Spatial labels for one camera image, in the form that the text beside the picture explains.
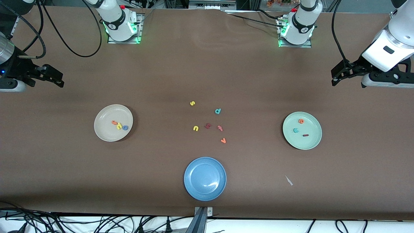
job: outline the white floor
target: white floor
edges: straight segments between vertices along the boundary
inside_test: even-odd
[[[119,217],[115,221],[121,220],[125,217]],[[65,221],[99,221],[101,217],[62,217]],[[187,228],[192,218],[185,218],[171,223],[172,229]],[[120,223],[125,227],[127,232],[132,231],[132,227],[135,225],[137,228],[140,217],[133,217]],[[145,232],[154,230],[158,226],[165,224],[166,217],[156,217],[149,221],[145,226]],[[23,221],[14,221],[13,219],[5,220],[0,219],[0,232],[7,233],[14,230],[19,230],[23,225]],[[306,233],[312,220],[208,220],[206,233],[217,233],[223,231],[223,233]],[[344,221],[349,233],[362,233],[365,222],[364,221]],[[93,233],[99,223],[91,224],[67,224],[73,231],[77,233]],[[112,227],[113,224],[108,224],[99,232],[105,232]],[[44,227],[40,224],[38,227],[44,230]],[[339,228],[342,232],[346,232],[342,225],[339,224]],[[311,231],[312,233],[340,233],[335,227],[335,221],[320,220],[316,221]],[[366,233],[413,233],[413,222],[397,222],[397,221],[369,221],[366,228]],[[35,233],[34,228],[27,226],[25,233]],[[110,233],[123,233],[121,228],[115,228],[110,230]]]

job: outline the blue plate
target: blue plate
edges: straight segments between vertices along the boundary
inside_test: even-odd
[[[184,173],[187,192],[197,200],[211,201],[223,192],[227,182],[223,165],[213,158],[193,160]]]

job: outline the white plate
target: white plate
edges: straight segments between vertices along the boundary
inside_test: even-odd
[[[283,135],[295,148],[310,150],[316,147],[322,139],[322,128],[318,120],[306,112],[294,112],[283,122]]]
[[[128,126],[127,130],[116,128],[112,121]],[[131,111],[120,104],[113,104],[102,109],[95,118],[94,129],[96,135],[104,141],[118,141],[131,131],[133,117]]]

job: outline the brown table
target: brown table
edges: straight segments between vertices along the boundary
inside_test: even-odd
[[[86,8],[49,9],[75,51],[95,50]],[[0,93],[1,199],[61,212],[177,216],[213,206],[222,217],[412,219],[413,91],[362,89],[360,78],[332,87],[341,57],[331,16],[319,17],[312,49],[294,49],[277,46],[272,26],[218,10],[156,10],[140,45],[103,44],[91,58],[71,54],[45,19],[47,55],[35,62],[60,70],[65,87],[37,81],[25,93]],[[26,18],[39,27],[36,9]],[[388,19],[338,14],[347,58],[357,59]],[[20,23],[15,44],[31,39]],[[28,53],[40,54],[39,43]],[[93,128],[110,104],[134,115],[131,133],[114,143]],[[295,111],[321,123],[316,148],[285,141],[282,123]],[[223,194],[206,203],[183,185],[186,166],[202,156],[227,172]]]

